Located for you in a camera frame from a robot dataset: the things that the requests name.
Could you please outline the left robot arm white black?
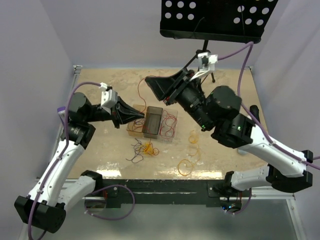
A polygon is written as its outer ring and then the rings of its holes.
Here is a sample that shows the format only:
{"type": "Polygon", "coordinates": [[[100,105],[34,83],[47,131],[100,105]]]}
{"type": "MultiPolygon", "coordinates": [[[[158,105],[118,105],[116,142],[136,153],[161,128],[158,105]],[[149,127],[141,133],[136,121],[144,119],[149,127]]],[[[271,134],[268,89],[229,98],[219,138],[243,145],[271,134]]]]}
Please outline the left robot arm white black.
{"type": "Polygon", "coordinates": [[[112,121],[115,128],[144,118],[144,113],[126,104],[114,90],[101,94],[100,104],[91,104],[81,92],[72,95],[66,129],[63,130],[55,154],[42,177],[27,196],[14,202],[23,223],[45,232],[55,233],[67,212],[83,197],[99,196],[104,190],[101,174],[86,170],[72,185],[63,189],[71,169],[88,147],[94,133],[93,122],[112,121]]]}

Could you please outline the orange transparent bin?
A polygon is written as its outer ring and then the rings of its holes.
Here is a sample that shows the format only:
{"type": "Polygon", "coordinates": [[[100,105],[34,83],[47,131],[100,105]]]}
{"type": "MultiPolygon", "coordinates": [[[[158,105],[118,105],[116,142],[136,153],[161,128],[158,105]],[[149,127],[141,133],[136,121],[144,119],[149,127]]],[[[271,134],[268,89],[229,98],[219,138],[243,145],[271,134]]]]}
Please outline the orange transparent bin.
{"type": "MultiPolygon", "coordinates": [[[[133,108],[145,114],[147,106],[140,105],[140,104],[133,104],[133,108]]],[[[144,123],[145,123],[145,117],[129,122],[126,128],[128,135],[135,138],[143,138],[144,123]]]]}

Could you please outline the clear transparent bin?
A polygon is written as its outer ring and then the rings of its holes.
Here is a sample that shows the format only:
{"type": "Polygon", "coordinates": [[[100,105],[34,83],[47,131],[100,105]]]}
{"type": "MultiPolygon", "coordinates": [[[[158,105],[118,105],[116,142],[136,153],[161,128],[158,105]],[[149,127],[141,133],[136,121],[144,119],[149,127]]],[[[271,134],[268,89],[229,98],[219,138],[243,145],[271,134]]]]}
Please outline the clear transparent bin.
{"type": "Polygon", "coordinates": [[[176,135],[177,123],[178,112],[164,108],[157,139],[162,142],[172,142],[176,135]]]}

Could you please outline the grey transparent bin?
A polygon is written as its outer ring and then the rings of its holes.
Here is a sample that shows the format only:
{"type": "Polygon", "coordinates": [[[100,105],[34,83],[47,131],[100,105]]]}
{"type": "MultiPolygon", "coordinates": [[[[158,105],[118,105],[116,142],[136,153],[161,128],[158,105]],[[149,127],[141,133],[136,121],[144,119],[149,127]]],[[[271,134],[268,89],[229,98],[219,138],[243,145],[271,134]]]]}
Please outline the grey transparent bin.
{"type": "Polygon", "coordinates": [[[161,119],[162,119],[163,108],[148,106],[145,115],[145,121],[142,127],[142,133],[144,138],[157,139],[161,119]]]}

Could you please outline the yellow red cable ball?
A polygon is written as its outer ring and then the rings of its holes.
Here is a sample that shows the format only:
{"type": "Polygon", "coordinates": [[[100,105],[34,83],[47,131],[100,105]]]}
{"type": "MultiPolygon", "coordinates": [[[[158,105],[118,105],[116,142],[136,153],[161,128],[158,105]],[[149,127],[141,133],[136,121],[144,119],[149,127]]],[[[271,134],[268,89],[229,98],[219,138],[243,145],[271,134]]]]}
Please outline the yellow red cable ball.
{"type": "Polygon", "coordinates": [[[151,139],[146,142],[142,142],[137,138],[134,140],[136,143],[131,145],[133,147],[133,157],[126,158],[126,161],[129,161],[132,164],[138,164],[142,162],[145,157],[155,157],[159,155],[160,151],[153,146],[151,139]]]}

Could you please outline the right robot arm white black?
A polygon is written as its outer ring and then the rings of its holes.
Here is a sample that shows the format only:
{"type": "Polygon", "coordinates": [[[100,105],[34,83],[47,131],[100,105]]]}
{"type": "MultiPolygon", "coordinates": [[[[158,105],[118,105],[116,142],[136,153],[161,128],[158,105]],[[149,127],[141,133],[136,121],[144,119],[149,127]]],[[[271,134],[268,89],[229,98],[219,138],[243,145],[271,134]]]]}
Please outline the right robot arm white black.
{"type": "Polygon", "coordinates": [[[270,186],[285,193],[310,188],[313,175],[307,166],[313,162],[312,152],[291,149],[269,137],[261,128],[257,106],[252,106],[247,115],[242,114],[242,99],[230,87],[217,86],[205,95],[201,80],[210,74],[210,70],[196,72],[183,68],[172,76],[148,76],[145,82],[159,101],[168,106],[179,104],[202,131],[211,131],[211,137],[219,144],[266,162],[256,169],[227,172],[215,191],[233,197],[256,187],[270,186]]]}

